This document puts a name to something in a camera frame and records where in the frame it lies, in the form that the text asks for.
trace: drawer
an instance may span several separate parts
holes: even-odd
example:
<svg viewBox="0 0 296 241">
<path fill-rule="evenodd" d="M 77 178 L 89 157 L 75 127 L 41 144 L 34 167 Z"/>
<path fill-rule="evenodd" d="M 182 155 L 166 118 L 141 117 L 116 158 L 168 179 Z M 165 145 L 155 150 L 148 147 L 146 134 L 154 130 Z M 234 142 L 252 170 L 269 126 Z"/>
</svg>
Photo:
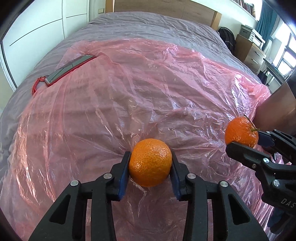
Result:
<svg viewBox="0 0 296 241">
<path fill-rule="evenodd" d="M 254 47 L 252 45 L 251 49 L 250 49 L 250 51 L 248 53 L 248 57 L 250 57 L 253 60 L 255 60 L 256 62 L 262 64 L 263 59 L 266 58 L 266 55 L 264 53 L 262 53 L 261 51 L 259 51 L 256 47 Z"/>
<path fill-rule="evenodd" d="M 259 62 L 256 59 L 251 58 L 250 56 L 246 57 L 244 64 L 246 66 L 248 66 L 250 69 L 254 70 L 255 72 L 258 72 L 258 70 L 260 69 L 260 67 L 262 65 L 261 62 Z"/>
</svg>

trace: mandarin orange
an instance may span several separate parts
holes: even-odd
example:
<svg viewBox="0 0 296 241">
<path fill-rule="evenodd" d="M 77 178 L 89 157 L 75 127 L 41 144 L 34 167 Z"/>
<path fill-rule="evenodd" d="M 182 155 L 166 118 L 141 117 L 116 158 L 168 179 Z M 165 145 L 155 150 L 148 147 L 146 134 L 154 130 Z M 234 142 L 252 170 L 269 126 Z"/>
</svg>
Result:
<svg viewBox="0 0 296 241">
<path fill-rule="evenodd" d="M 171 166 L 169 147 L 160 140 L 145 139 L 135 145 L 128 168 L 137 184 L 154 187 L 167 178 Z"/>
<path fill-rule="evenodd" d="M 258 144 L 257 131 L 258 129 L 246 116 L 236 117 L 227 125 L 225 143 L 227 145 L 235 141 L 254 148 Z"/>
</svg>

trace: black backpack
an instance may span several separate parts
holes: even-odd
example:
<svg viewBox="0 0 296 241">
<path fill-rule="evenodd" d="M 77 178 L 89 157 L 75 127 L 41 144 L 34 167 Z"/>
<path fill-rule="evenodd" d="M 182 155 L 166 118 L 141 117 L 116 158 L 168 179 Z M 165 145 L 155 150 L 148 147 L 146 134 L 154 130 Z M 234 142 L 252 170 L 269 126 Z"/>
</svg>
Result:
<svg viewBox="0 0 296 241">
<path fill-rule="evenodd" d="M 233 33 L 225 27 L 220 28 L 218 32 L 220 34 L 221 39 L 226 44 L 227 48 L 233 54 L 236 44 Z"/>
</svg>

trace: teal curtain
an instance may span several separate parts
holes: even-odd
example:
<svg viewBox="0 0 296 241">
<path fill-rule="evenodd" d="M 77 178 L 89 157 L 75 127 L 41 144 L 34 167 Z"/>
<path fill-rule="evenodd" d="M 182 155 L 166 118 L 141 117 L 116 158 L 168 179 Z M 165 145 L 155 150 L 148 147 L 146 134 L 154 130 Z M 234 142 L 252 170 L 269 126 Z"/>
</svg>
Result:
<svg viewBox="0 0 296 241">
<path fill-rule="evenodd" d="M 276 23 L 277 13 L 265 1 L 262 2 L 262 10 L 260 20 L 258 22 L 256 31 L 263 37 L 265 44 L 262 50 L 265 49 L 272 29 Z"/>
</svg>

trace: black bag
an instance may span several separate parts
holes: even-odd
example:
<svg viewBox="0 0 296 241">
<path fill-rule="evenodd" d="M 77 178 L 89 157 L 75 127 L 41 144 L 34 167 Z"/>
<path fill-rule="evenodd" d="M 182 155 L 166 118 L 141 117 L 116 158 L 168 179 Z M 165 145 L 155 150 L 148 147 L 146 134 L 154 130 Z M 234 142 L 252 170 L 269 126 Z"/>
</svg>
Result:
<svg viewBox="0 0 296 241">
<path fill-rule="evenodd" d="M 230 52 L 233 54 L 235 49 L 235 38 L 233 33 L 225 27 L 222 27 L 218 30 L 218 33 L 220 34 L 221 39 L 226 44 L 227 48 L 230 50 Z"/>
<path fill-rule="evenodd" d="M 261 80 L 261 82 L 262 82 L 262 84 L 266 84 L 266 81 L 267 81 L 267 70 L 266 71 L 259 71 L 259 74 L 257 75 L 258 76 L 258 78 Z"/>
</svg>

